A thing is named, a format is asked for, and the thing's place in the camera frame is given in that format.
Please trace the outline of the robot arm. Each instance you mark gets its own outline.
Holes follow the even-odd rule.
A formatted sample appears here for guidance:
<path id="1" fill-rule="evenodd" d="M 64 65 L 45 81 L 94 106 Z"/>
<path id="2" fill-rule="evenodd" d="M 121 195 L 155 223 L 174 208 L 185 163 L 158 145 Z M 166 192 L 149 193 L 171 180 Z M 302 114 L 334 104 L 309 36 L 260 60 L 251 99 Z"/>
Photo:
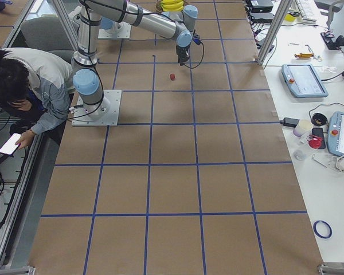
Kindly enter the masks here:
<path id="1" fill-rule="evenodd" d="M 73 54 L 73 84 L 79 94 L 78 106 L 71 119 L 74 126 L 117 125 L 120 90 L 105 90 L 96 70 L 98 39 L 122 39 L 131 27 L 139 27 L 176 43 L 178 63 L 189 59 L 192 42 L 200 43 L 195 33 L 198 9 L 183 2 L 172 10 L 156 13 L 130 1 L 80 1 L 81 12 L 77 50 Z"/>

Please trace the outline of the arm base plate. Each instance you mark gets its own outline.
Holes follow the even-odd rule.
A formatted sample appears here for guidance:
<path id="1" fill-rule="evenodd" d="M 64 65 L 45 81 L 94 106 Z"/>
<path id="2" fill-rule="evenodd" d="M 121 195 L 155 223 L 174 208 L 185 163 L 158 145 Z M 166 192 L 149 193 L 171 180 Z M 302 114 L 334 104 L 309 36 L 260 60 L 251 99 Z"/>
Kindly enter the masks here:
<path id="1" fill-rule="evenodd" d="M 99 40 L 123 40 L 129 39 L 131 34 L 131 25 L 124 22 L 110 21 L 102 19 L 98 34 Z"/>
<path id="2" fill-rule="evenodd" d="M 102 127 L 117 126 L 119 119 L 120 103 L 122 99 L 121 90 L 104 90 L 102 102 L 95 105 L 83 103 L 79 96 L 74 107 L 71 124 L 73 127 Z"/>

